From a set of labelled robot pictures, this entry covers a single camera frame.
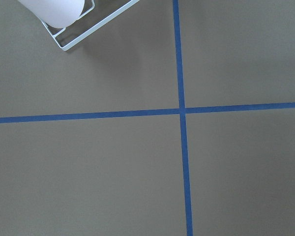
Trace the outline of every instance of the vertical blue line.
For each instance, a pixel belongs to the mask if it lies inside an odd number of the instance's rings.
[[[183,86],[178,0],[173,0],[173,11],[174,11],[175,45],[176,45],[178,97],[179,97],[179,111],[180,111],[180,135],[181,135],[183,186],[184,186],[184,195],[185,195],[186,228],[187,228],[187,236],[192,236],[193,230],[192,230],[192,209],[191,209],[191,194],[190,194],[190,179],[189,179],[188,141],[187,141],[186,109],[185,109],[185,97],[184,97],[184,86]]]

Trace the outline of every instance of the blue line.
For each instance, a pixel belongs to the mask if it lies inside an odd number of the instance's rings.
[[[186,128],[185,97],[184,97],[184,86],[183,86],[183,69],[182,69],[178,0],[173,0],[173,12],[174,12],[174,28],[175,28],[178,97],[179,97],[179,110],[180,110],[180,135],[181,135],[183,186],[184,186],[184,194],[185,194],[186,229],[187,229],[187,236],[192,236],[193,235],[192,209],[191,209],[188,142],[187,142],[187,128]]]
[[[235,112],[295,108],[295,102],[186,108],[186,113]]]
[[[28,117],[1,117],[0,123],[19,123],[33,121],[52,121],[52,120],[71,120],[71,119],[96,119],[113,117],[142,117],[159,115],[177,115],[179,109],[158,109],[158,110],[140,110],[140,111],[122,111],[122,112],[99,112],[99,113],[80,113],[63,115],[43,115]]]

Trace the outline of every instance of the metal frame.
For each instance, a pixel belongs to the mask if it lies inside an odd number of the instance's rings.
[[[114,19],[116,16],[120,15],[122,12],[124,12],[125,10],[127,10],[129,7],[133,6],[134,4],[136,4],[139,0],[130,0],[130,2],[126,3],[124,6],[122,6],[121,8],[119,8],[118,10],[116,10],[115,12],[113,12],[112,14],[110,14],[109,16],[107,16],[106,18],[104,18],[103,20],[101,20],[100,22],[98,22],[96,25],[94,25],[93,27],[91,27],[90,29],[88,29],[87,31],[85,31],[84,33],[82,33],[81,35],[79,35],[78,37],[76,37],[75,39],[73,39],[71,42],[67,43],[64,46],[61,46],[60,43],[57,41],[56,37],[59,36],[61,33],[63,33],[66,28],[62,28],[59,32],[53,34],[47,23],[45,23],[44,21],[41,20],[41,22],[43,23],[44,27],[46,28],[46,30],[48,31],[48,33],[51,35],[51,37],[54,39],[54,41],[57,43],[57,45],[64,51],[67,51],[68,49],[72,48],[74,45],[76,45],[77,43],[79,43],[80,41],[82,41],[83,39],[85,39],[87,36],[89,36],[90,34],[92,34],[93,32],[95,32],[96,30],[98,30],[99,28],[101,28],[103,25],[105,25],[106,23],[108,23],[109,21],[111,21],[112,19]],[[94,8],[95,8],[95,2],[94,0],[91,0],[92,2],[92,7],[90,9],[88,9],[86,12],[84,12],[79,18],[83,18],[86,14],[88,14],[89,12],[91,12]]]

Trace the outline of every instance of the gray floor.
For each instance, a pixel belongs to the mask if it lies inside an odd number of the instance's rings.
[[[295,0],[180,1],[186,107],[295,102]],[[178,108],[171,0],[68,52],[0,1],[0,117]],[[186,115],[195,236],[295,236],[295,109]],[[179,115],[0,124],[0,236],[186,236]]]

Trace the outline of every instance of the white cylinder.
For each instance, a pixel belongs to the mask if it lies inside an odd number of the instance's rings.
[[[85,0],[18,0],[38,18],[54,28],[73,24],[81,15]]]

